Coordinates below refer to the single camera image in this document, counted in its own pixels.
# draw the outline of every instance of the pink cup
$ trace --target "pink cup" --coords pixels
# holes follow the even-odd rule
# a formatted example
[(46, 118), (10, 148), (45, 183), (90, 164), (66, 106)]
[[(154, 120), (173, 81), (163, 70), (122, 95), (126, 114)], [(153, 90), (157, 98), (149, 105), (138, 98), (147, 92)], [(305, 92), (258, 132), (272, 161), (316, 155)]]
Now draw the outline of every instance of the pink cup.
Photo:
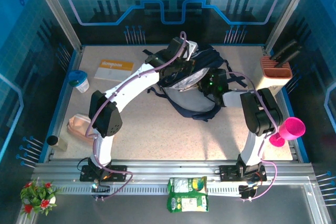
[(269, 142), (276, 147), (282, 147), (285, 144), (285, 140), (297, 139), (304, 135), (305, 132), (306, 127), (300, 119), (287, 118), (279, 127), (279, 132), (269, 138)]

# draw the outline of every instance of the flower pot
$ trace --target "flower pot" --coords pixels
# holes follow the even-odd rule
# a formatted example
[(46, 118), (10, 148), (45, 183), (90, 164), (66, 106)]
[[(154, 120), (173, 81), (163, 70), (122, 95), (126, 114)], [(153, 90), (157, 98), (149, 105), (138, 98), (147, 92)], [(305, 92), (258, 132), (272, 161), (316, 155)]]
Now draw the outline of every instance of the flower pot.
[(55, 202), (56, 202), (56, 197), (53, 196), (53, 198), (50, 199), (49, 203), (50, 204), (55, 204)]

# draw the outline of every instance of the backpack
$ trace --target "backpack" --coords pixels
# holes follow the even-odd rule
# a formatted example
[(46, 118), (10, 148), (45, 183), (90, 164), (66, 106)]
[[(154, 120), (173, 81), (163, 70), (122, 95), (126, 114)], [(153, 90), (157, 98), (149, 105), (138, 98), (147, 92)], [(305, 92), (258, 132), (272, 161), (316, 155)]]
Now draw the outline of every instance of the backpack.
[[(143, 52), (147, 55), (152, 54), (148, 50)], [(175, 110), (185, 118), (208, 122), (220, 111), (221, 106), (213, 101), (211, 95), (204, 96), (195, 84), (207, 74), (209, 69), (217, 69), (223, 63), (226, 63), (228, 71), (232, 69), (228, 61), (223, 59), (219, 52), (209, 44), (198, 45), (198, 49), (191, 55), (191, 58), (195, 60), (195, 67), (190, 75), (182, 72), (173, 73), (157, 83), (162, 94), (158, 93), (154, 87), (149, 88), (147, 93), (153, 91), (158, 97), (168, 99)], [(244, 77), (237, 77), (234, 74), (230, 74), (230, 77), (227, 80), (228, 83), (237, 81), (244, 88), (247, 87), (241, 81)]]

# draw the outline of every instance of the green snack bag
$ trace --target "green snack bag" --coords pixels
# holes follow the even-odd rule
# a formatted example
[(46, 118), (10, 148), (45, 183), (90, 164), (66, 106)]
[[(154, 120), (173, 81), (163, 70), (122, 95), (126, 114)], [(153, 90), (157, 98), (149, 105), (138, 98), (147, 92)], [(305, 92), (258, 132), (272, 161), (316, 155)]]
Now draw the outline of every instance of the green snack bag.
[(168, 183), (169, 194), (196, 193), (207, 195), (206, 177), (202, 178), (170, 178)]
[(169, 195), (167, 202), (169, 212), (208, 212), (207, 195)]

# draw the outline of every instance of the blue lid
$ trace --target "blue lid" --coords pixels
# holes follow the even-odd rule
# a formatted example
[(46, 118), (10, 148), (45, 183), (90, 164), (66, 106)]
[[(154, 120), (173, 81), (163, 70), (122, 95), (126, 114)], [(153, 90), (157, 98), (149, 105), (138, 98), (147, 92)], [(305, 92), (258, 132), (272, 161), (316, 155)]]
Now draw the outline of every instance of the blue lid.
[(88, 74), (81, 70), (73, 70), (69, 73), (68, 79), (69, 84), (73, 87), (77, 87), (81, 85), (86, 78), (88, 77)]

